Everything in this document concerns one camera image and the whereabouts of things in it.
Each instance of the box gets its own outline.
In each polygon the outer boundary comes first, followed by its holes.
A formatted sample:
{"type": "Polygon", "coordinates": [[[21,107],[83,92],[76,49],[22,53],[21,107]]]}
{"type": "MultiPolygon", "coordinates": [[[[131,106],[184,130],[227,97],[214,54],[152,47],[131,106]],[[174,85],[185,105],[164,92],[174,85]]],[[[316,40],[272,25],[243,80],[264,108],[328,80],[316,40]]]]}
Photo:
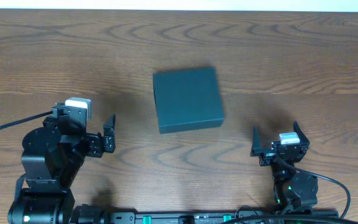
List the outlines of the box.
{"type": "Polygon", "coordinates": [[[153,86],[161,134],[222,125],[224,115],[214,68],[156,73],[153,86]]]}

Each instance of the wood grain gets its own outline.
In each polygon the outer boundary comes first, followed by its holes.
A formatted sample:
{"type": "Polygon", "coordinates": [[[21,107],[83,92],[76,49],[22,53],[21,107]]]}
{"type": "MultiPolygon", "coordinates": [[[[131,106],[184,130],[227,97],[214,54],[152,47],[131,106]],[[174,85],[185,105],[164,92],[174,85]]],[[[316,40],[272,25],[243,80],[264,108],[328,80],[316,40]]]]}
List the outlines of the wood grain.
{"type": "MultiPolygon", "coordinates": [[[[234,210],[273,202],[268,167],[249,157],[297,120],[311,141],[298,167],[346,184],[358,221],[358,13],[0,10],[0,124],[91,98],[88,131],[117,114],[117,149],[87,158],[77,204],[146,211],[234,210]],[[221,128],[159,134],[152,74],[212,65],[221,128]]],[[[41,119],[0,131],[0,223],[41,119]]],[[[319,180],[319,208],[345,193],[319,180]]]]}

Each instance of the wooden tabletop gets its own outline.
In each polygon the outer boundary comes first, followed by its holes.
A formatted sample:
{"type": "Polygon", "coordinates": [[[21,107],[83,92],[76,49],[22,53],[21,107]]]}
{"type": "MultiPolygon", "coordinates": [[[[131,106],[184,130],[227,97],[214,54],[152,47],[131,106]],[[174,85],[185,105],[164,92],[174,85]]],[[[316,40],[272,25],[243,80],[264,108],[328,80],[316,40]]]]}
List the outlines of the wooden tabletop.
{"type": "MultiPolygon", "coordinates": [[[[270,140],[297,120],[311,147],[296,166],[345,184],[358,221],[358,13],[0,10],[0,125],[79,96],[88,132],[117,115],[114,154],[87,158],[76,204],[147,211],[273,204],[269,167],[250,157],[252,127],[270,140]],[[216,67],[220,128],[159,134],[152,74],[216,67]]],[[[23,137],[42,119],[0,131],[0,223],[23,137]]],[[[318,208],[346,195],[319,180],[318,208]]]]}

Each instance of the dark green box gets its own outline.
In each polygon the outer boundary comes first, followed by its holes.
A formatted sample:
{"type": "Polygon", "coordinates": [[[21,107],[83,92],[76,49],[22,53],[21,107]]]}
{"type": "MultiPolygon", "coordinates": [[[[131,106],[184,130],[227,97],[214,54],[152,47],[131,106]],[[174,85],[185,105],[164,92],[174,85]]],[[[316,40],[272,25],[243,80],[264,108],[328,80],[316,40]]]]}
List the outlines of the dark green box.
{"type": "Polygon", "coordinates": [[[224,115],[214,68],[153,75],[161,134],[220,127],[224,115]]]}

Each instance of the box top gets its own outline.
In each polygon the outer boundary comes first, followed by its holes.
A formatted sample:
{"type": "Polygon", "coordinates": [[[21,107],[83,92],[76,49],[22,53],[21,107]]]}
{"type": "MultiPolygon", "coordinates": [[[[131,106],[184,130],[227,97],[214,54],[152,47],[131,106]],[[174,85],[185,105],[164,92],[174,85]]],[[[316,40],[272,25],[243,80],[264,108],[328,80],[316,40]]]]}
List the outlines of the box top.
{"type": "Polygon", "coordinates": [[[158,125],[223,120],[223,108],[214,68],[153,75],[158,125]]]}

